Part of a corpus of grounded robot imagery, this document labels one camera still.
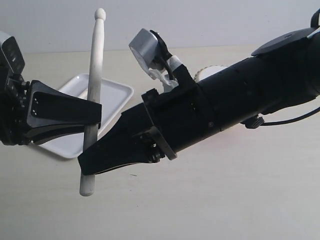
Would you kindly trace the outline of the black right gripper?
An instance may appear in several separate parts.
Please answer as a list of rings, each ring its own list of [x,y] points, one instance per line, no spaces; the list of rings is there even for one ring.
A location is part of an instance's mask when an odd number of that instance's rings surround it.
[[[77,158],[82,174],[98,175],[134,164],[157,163],[198,141],[198,85],[180,64],[178,86],[167,93],[149,90],[142,110],[123,112],[101,139]]]

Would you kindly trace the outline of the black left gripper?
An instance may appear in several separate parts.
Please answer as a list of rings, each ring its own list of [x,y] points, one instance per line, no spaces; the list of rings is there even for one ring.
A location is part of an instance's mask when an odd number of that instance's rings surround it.
[[[26,126],[23,114],[26,110]],[[101,127],[102,105],[55,90],[39,80],[25,81],[0,66],[0,142],[6,146],[41,145]]]

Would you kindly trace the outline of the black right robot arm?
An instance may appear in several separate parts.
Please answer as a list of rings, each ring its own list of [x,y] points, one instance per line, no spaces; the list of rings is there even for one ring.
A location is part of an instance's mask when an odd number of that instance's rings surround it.
[[[194,81],[184,65],[177,73],[176,87],[147,91],[78,156],[84,175],[173,160],[236,124],[265,126],[264,115],[314,100],[320,94],[320,13],[308,28],[281,35],[205,79]]]

